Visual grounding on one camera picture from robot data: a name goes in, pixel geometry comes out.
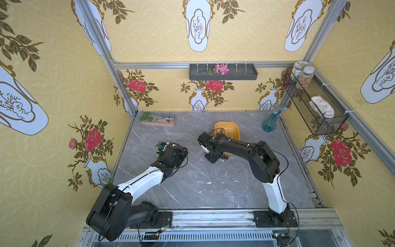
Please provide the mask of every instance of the zip tie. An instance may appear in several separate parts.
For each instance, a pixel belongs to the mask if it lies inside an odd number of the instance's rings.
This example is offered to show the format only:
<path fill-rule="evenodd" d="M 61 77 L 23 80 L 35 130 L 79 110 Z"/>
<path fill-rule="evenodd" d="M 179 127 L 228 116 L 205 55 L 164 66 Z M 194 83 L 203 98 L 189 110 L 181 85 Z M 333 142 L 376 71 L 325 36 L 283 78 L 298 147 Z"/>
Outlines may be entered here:
<path fill-rule="evenodd" d="M 324 86 L 324 85 L 330 85 L 329 83 L 324 83 L 324 84 L 322 84 L 321 85 L 321 89 L 322 89 L 322 86 Z"/>
<path fill-rule="evenodd" d="M 349 113 L 349 112 L 353 112 L 353 111 L 344 111 L 343 116 L 344 116 L 346 113 Z"/>

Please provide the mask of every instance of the black wire basket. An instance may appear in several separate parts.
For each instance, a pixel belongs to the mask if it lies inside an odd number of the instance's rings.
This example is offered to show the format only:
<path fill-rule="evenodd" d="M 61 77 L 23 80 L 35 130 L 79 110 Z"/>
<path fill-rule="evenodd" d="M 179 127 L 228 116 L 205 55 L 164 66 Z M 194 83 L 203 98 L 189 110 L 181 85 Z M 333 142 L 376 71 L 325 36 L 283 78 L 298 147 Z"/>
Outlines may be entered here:
<path fill-rule="evenodd" d="M 302 118 L 306 122 L 311 133 L 315 136 L 336 133 L 348 118 L 348 114 L 345 113 L 344 108 L 325 88 L 325 85 L 322 85 L 316 76 L 313 77 L 308 86 L 303 87 L 299 80 L 296 82 L 290 79 L 291 73 L 292 68 L 288 68 L 287 80 L 284 82 L 284 88 L 291 97 L 292 102 L 298 109 L 300 115 L 302 115 Z M 318 112 L 316 112 L 310 105 L 311 97 L 313 96 L 321 96 L 326 100 L 335 111 L 334 117 L 324 117 L 324 113 L 319 110 L 315 103 L 311 102 L 311 104 L 314 104 L 318 110 Z"/>

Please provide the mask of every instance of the wall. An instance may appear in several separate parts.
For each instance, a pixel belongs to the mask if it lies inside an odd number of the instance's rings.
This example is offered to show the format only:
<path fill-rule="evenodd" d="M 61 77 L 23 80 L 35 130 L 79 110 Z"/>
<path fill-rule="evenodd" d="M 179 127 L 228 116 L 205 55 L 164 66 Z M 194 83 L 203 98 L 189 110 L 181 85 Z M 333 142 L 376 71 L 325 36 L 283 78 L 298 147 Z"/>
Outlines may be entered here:
<path fill-rule="evenodd" d="M 91 183 L 106 182 L 130 123 L 70 3 L 0 2 L 0 119 L 12 127 L 0 124 L 1 246 L 75 246 L 100 192 Z M 85 115 L 100 125 L 87 129 L 88 141 L 73 129 Z M 84 167 L 88 149 L 94 158 Z"/>
<path fill-rule="evenodd" d="M 388 59 L 383 63 L 379 76 L 369 75 L 377 70 L 376 65 L 390 52 L 395 40 L 394 10 L 393 1 L 351 1 L 351 6 L 344 9 L 344 18 L 335 23 L 313 61 L 391 148 L 393 87 L 384 85 L 389 91 L 374 91 L 372 85 L 386 71 L 392 75 L 392 62 L 388 63 Z M 358 132 L 346 123 L 334 135 L 314 137 L 298 111 L 287 111 L 284 116 L 326 206 L 334 207 L 353 245 L 395 244 L 395 177 Z"/>
<path fill-rule="evenodd" d="M 111 54 L 117 62 L 301 60 L 328 9 L 328 0 L 91 2 L 99 21 L 104 19 Z M 187 32 L 186 25 L 194 21 L 195 8 L 204 12 L 204 21 L 201 21 L 204 25 L 199 32 L 203 35 L 208 32 L 208 38 L 205 36 L 196 42 L 195 34 Z M 299 19 L 298 28 L 288 35 L 290 25 Z M 286 42 L 287 36 L 294 38 Z"/>
<path fill-rule="evenodd" d="M 395 2 L 351 2 L 351 19 L 335 23 L 313 64 L 395 151 Z"/>
<path fill-rule="evenodd" d="M 201 99 L 204 109 L 227 111 L 270 109 L 285 93 L 282 88 L 285 69 L 258 68 L 256 81 L 192 82 L 188 69 L 122 70 L 121 73 L 132 102 L 140 110 L 189 111 L 190 102 L 196 96 L 195 88 L 201 87 L 205 95 Z M 273 96 L 268 95 L 271 88 L 276 88 L 272 90 Z"/>

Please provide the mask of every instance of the vent grille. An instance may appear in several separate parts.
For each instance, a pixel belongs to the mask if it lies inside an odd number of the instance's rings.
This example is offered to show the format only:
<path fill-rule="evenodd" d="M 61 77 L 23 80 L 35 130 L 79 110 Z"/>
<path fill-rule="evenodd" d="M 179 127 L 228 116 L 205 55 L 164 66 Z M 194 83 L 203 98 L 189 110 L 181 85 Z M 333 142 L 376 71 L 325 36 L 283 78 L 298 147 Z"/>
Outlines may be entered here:
<path fill-rule="evenodd" d="M 272 241 L 271 230 L 222 230 L 222 231 L 166 231 L 159 235 L 159 240 L 144 242 L 198 242 L 198 241 Z M 145 233 L 140 232 L 141 239 Z M 114 242 L 138 242 L 137 232 L 124 232 Z"/>

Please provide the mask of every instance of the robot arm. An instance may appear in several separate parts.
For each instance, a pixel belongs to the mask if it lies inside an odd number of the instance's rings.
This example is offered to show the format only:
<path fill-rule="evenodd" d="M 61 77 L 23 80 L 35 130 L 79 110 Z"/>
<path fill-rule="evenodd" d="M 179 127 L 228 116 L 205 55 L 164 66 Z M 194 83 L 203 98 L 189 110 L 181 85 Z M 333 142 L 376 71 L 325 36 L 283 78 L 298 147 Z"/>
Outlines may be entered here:
<path fill-rule="evenodd" d="M 280 162 L 265 142 L 246 143 L 233 140 L 224 134 L 210 136 L 206 132 L 199 136 L 198 142 L 207 152 L 205 157 L 211 163 L 215 163 L 219 158 L 227 159 L 223 152 L 246 159 L 250 163 L 252 174 L 265 188 L 272 223 L 282 225 L 286 222 L 290 206 L 284 201 L 284 193 L 278 178 Z"/>
<path fill-rule="evenodd" d="M 98 196 L 88 217 L 87 224 L 95 231 L 114 241 L 126 227 L 145 222 L 155 224 L 158 208 L 149 202 L 132 206 L 144 192 L 160 184 L 179 168 L 188 150 L 177 143 L 162 143 L 164 155 L 137 177 L 118 186 L 106 185 Z"/>

